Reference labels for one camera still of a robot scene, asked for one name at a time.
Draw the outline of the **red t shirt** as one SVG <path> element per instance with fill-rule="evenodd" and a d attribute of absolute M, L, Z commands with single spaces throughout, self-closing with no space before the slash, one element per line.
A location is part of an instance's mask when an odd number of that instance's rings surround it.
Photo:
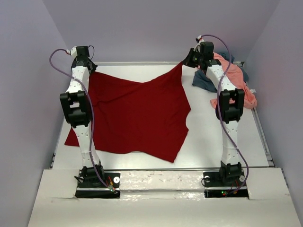
<path fill-rule="evenodd" d="M 191 110 L 182 86 L 182 64 L 147 82 L 95 72 L 89 79 L 96 150 L 140 151 L 174 162 L 188 133 Z"/>

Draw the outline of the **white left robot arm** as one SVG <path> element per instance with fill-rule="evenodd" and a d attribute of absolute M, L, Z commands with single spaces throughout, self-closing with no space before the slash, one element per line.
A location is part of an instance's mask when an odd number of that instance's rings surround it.
<path fill-rule="evenodd" d="M 82 158 L 82 169 L 76 177 L 82 187 L 107 187 L 103 166 L 93 143 L 94 112 L 88 95 L 89 77 L 97 65 L 92 62 L 89 46 L 75 46 L 67 51 L 73 58 L 68 89 L 60 94 L 66 122 L 76 135 Z"/>

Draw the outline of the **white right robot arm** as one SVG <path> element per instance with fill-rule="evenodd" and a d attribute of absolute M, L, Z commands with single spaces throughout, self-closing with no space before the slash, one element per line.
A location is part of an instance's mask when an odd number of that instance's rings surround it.
<path fill-rule="evenodd" d="M 204 173 L 201 183 L 205 187 L 235 187 L 244 173 L 241 154 L 237 146 L 238 125 L 243 115 L 245 92 L 236 88 L 223 71 L 221 62 L 214 58 L 214 44 L 203 39 L 191 48 L 183 65 L 199 68 L 217 88 L 216 117 L 223 136 L 223 152 L 219 171 Z"/>

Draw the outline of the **teal blue t shirt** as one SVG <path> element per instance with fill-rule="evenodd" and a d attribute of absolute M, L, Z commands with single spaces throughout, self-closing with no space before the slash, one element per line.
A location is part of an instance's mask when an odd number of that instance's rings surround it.
<path fill-rule="evenodd" d="M 219 59 L 219 61 L 222 64 L 224 64 L 223 69 L 225 70 L 225 68 L 228 66 L 228 63 L 229 63 L 229 60 L 230 60 L 230 57 L 229 57 L 228 53 L 226 53 L 226 52 L 216 53 L 215 58 Z M 246 71 L 244 70 L 243 66 L 239 62 L 234 63 L 234 56 L 233 55 L 231 55 L 231 62 L 234 66 L 231 66 L 229 68 L 228 73 L 227 73 L 228 76 L 230 74 L 234 74 L 235 77 L 237 78 L 239 76 L 239 70 L 241 70 L 242 73 L 243 73 L 243 81 L 245 83 L 247 83 L 249 81 L 249 76 L 246 73 Z M 201 89 L 213 92 L 213 93 L 217 92 L 216 86 L 212 83 L 212 81 L 201 70 L 197 70 L 195 72 L 192 85 L 196 86 L 196 87 L 199 87 Z"/>

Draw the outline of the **pink t shirt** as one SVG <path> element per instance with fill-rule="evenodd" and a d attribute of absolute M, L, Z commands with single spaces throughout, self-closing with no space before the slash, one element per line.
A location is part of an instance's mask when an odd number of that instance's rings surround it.
<path fill-rule="evenodd" d="M 229 60 L 226 60 L 223 56 L 221 56 L 218 53 L 214 53 L 214 59 L 218 59 L 223 67 L 223 70 L 225 71 L 228 67 Z M 244 107 L 247 109 L 253 109 L 257 107 L 257 100 L 255 95 L 251 92 L 249 87 L 247 86 L 246 82 L 244 82 L 244 74 L 238 66 L 231 64 L 227 71 L 227 77 L 231 81 L 231 83 L 239 89 L 243 89 L 245 92 L 244 97 Z M 213 108 L 216 108 L 217 100 L 212 99 L 211 105 Z"/>

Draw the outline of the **aluminium back table rail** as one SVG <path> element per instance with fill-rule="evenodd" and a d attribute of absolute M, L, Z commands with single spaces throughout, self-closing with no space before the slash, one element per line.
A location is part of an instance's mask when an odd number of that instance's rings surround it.
<path fill-rule="evenodd" d="M 150 66 L 177 65 L 178 61 L 138 61 L 138 62 L 97 62 L 98 66 Z"/>

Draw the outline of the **aluminium table rail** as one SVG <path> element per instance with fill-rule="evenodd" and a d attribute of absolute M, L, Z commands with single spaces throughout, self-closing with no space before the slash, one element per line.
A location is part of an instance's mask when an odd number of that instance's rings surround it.
<path fill-rule="evenodd" d="M 264 134 L 264 131 L 263 131 L 263 128 L 262 128 L 262 125 L 261 125 L 261 122 L 260 122 L 260 118 L 259 118 L 259 115 L 258 115 L 258 112 L 257 112 L 256 108 L 252 109 L 252 114 L 253 114 L 253 117 L 254 117 L 254 121 L 255 121 L 260 139 L 261 139 L 263 150 L 264 150 L 266 158 L 267 158 L 268 165 L 269 165 L 269 167 L 275 167 L 275 164 L 274 164 L 274 161 L 272 159 L 272 156 L 271 156 L 268 144 L 267 144 L 267 140 L 266 140 L 266 137 L 265 137 L 265 134 Z"/>
<path fill-rule="evenodd" d="M 98 66 L 150 66 L 177 65 L 178 61 L 138 61 L 138 62 L 97 62 Z"/>
<path fill-rule="evenodd" d="M 187 168 L 130 168 L 130 169 L 105 169 L 105 171 L 219 171 L 219 167 L 187 167 Z"/>

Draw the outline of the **aluminium right table rail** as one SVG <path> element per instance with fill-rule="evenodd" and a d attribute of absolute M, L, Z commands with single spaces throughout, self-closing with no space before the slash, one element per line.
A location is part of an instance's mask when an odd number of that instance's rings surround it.
<path fill-rule="evenodd" d="M 259 118 L 259 115 L 258 115 L 258 112 L 257 112 L 256 108 L 252 109 L 252 114 L 253 114 L 253 117 L 254 117 L 254 121 L 255 121 L 260 139 L 261 139 L 263 150 L 264 150 L 266 158 L 267 158 L 268 165 L 269 165 L 269 167 L 275 167 L 275 164 L 274 164 L 274 161 L 272 159 L 272 156 L 271 156 L 268 144 L 267 144 L 267 140 L 266 140 L 266 137 L 265 137 L 265 134 L 264 134 L 264 131 L 263 131 L 263 128 L 262 128 L 262 125 L 261 125 L 261 122 L 260 122 L 260 118 Z"/>

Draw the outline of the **aluminium front table rail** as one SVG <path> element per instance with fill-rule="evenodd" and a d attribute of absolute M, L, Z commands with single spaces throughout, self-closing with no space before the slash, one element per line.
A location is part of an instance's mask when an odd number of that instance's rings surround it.
<path fill-rule="evenodd" d="M 105 171 L 219 171 L 219 167 L 187 167 L 187 168 L 130 168 L 130 169 L 105 169 Z"/>

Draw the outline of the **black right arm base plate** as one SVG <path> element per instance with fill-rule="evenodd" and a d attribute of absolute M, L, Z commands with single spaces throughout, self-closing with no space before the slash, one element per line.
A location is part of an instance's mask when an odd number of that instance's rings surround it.
<path fill-rule="evenodd" d="M 201 185 L 204 187 L 205 198 L 249 198 L 247 184 L 242 183 L 245 175 L 242 172 L 240 177 L 223 182 L 219 172 L 203 172 Z"/>

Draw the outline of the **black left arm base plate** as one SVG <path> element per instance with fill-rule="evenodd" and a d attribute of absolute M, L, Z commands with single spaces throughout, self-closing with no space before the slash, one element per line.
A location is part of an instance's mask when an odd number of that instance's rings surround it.
<path fill-rule="evenodd" d="M 74 176 L 77 180 L 75 197 L 80 199 L 118 199 L 120 198 L 121 173 L 106 171 L 104 185 L 98 178 L 93 182 L 84 181 L 82 173 Z"/>

